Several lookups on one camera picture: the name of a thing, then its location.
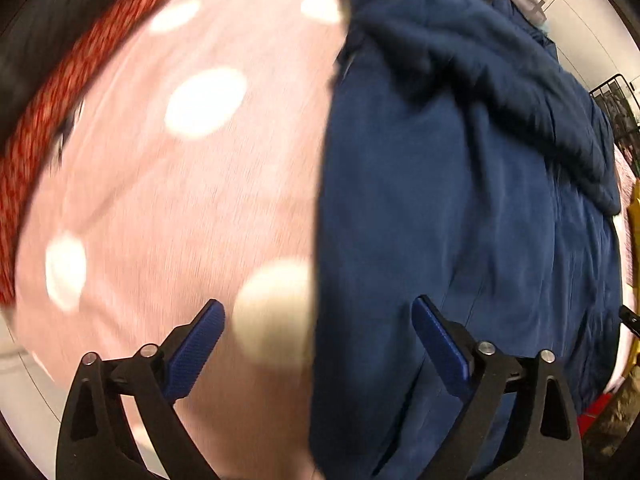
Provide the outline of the black knitted folded garment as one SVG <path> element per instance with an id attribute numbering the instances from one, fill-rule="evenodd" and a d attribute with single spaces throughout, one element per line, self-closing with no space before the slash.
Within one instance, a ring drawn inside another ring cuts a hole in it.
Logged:
<path id="1" fill-rule="evenodd" d="M 115 0 L 27 0 L 1 34 L 1 139 L 77 39 Z"/>

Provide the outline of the pink polka dot bedsheet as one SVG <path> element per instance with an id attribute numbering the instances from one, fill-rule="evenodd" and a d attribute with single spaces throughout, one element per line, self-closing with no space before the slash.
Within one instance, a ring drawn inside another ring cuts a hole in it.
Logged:
<path id="1" fill-rule="evenodd" d="M 115 52 L 41 174 L 20 343 L 61 387 L 209 299 L 224 336 L 177 405 L 232 479 L 309 479 L 314 217 L 340 0 L 168 0 Z"/>

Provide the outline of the navy blue padded jacket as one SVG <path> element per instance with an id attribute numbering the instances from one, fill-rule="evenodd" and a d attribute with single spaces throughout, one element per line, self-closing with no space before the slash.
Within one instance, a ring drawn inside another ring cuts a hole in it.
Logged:
<path id="1" fill-rule="evenodd" d="M 310 448 L 329 479 L 413 479 L 461 404 L 410 322 L 430 298 L 512 356 L 610 380 L 622 303 L 614 142 L 509 0 L 349 0 L 318 205 Z"/>

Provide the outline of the red floral folded cloth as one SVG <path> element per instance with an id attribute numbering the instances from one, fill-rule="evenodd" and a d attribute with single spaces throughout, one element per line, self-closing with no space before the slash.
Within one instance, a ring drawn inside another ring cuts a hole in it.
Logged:
<path id="1" fill-rule="evenodd" d="M 24 212 L 58 128 L 115 49 L 165 0 L 115 0 L 75 41 L 1 139 L 1 302 L 14 303 L 15 253 Z M 4 32 L 14 17 L 2 21 Z"/>

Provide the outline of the yellow cloth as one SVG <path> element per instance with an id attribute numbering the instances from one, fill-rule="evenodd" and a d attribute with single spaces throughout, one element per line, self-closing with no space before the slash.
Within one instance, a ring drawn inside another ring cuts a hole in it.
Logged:
<path id="1" fill-rule="evenodd" d="M 625 236 L 623 244 L 623 292 L 624 303 L 639 315 L 639 197 L 634 196 L 626 209 Z M 639 338 L 633 334 L 627 344 L 628 358 L 624 375 L 631 371 L 639 359 Z"/>

